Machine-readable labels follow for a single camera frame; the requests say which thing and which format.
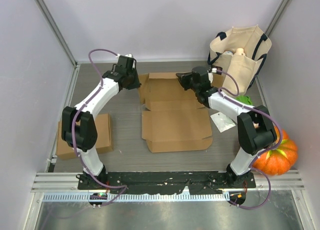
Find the brown cardboard sheet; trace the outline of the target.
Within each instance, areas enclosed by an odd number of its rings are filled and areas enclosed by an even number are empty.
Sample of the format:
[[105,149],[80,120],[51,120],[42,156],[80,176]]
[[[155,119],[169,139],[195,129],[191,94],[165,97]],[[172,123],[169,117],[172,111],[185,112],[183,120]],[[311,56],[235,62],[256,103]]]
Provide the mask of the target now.
[[152,153],[205,150],[213,142],[208,108],[192,90],[184,90],[176,73],[139,76],[142,111],[141,137]]

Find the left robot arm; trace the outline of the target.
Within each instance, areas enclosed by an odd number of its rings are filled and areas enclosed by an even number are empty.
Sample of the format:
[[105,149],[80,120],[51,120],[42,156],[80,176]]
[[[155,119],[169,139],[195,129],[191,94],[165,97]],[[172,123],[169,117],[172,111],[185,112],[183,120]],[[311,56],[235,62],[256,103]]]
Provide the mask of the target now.
[[121,90],[138,89],[141,86],[132,54],[117,55],[117,63],[104,74],[93,64],[100,80],[93,91],[75,107],[62,111],[61,138],[73,148],[83,167],[83,176],[93,188],[100,190],[107,185],[108,174],[101,162],[96,142],[98,131],[96,117],[102,108]]

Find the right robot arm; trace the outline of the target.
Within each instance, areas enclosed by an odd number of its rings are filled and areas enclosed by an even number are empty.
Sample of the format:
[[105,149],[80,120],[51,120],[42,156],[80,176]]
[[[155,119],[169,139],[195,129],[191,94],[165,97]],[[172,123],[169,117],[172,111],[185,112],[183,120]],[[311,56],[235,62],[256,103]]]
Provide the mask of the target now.
[[184,90],[192,90],[198,102],[231,118],[237,125],[240,149],[226,168],[226,183],[233,188],[242,184],[251,171],[254,161],[276,140],[276,122],[268,109],[254,107],[235,100],[235,95],[221,87],[214,87],[214,73],[220,68],[207,70],[195,67],[191,72],[177,73]]

